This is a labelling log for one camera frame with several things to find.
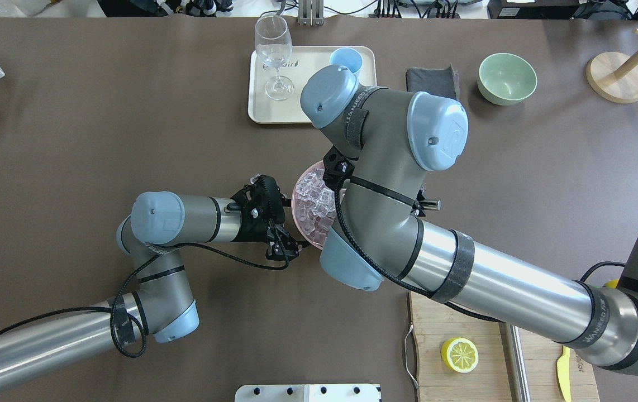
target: wine glass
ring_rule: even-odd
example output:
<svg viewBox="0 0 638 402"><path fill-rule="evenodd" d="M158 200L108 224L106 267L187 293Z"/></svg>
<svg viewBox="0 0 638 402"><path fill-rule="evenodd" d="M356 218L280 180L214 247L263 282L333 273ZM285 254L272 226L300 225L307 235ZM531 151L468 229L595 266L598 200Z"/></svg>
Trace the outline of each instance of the wine glass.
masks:
<svg viewBox="0 0 638 402"><path fill-rule="evenodd" d="M280 67L292 56L292 38L284 18L278 15L263 16L255 24L255 49L265 66L275 69L276 76L265 84L270 99L283 101L294 93L294 83L280 75Z"/></svg>

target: cutting board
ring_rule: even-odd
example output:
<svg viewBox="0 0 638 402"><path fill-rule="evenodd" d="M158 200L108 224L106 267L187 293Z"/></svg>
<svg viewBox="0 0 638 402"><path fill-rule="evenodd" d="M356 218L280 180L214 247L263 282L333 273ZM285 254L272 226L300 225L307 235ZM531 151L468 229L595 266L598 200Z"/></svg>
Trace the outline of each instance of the cutting board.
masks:
<svg viewBox="0 0 638 402"><path fill-rule="evenodd" d="M409 305L419 402L512 402L500 325L460 314L416 293L411 293ZM467 374L451 371L441 359L442 343L456 336L470 339L478 348L478 367ZM562 401L555 367L562 346L522 329L520 336L531 399ZM592 366L574 351L570 357L572 401L599 402Z"/></svg>

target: yellow knife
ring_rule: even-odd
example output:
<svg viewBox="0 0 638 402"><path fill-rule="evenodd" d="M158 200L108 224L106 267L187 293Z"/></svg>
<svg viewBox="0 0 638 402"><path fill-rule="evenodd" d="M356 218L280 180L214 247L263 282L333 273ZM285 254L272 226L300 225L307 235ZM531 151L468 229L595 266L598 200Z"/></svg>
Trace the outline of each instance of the yellow knife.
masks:
<svg viewBox="0 0 638 402"><path fill-rule="evenodd" d="M557 384L566 402L572 402L570 395L570 348L562 346L562 356L557 358Z"/></svg>

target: white tray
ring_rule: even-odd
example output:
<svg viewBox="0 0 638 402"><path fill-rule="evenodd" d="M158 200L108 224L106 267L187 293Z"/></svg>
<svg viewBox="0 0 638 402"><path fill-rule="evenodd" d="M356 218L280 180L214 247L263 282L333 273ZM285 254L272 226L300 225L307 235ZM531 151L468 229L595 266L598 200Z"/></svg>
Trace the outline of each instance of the white tray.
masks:
<svg viewBox="0 0 638 402"><path fill-rule="evenodd" d="M284 101L274 101L265 94L265 82L275 75L274 69L266 67L253 51L250 57L250 98L247 113L257 123L291 124L310 123L299 106L299 96L304 85L314 73L329 65L329 55L340 47L356 49L363 60L359 72L359 82L363 85L376 85L376 62L373 51L365 46L294 46L292 56L281 74L294 82L294 93Z"/></svg>

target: round wooden base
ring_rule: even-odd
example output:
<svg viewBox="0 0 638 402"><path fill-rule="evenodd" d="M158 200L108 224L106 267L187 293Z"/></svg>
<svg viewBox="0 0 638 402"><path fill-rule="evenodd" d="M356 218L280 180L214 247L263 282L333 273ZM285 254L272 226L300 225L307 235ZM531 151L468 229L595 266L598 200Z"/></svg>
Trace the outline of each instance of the round wooden base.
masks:
<svg viewBox="0 0 638 402"><path fill-rule="evenodd" d="M587 82L604 99L615 103L638 101L638 65L625 76L617 79L615 70L630 56L617 51L598 54L587 63Z"/></svg>

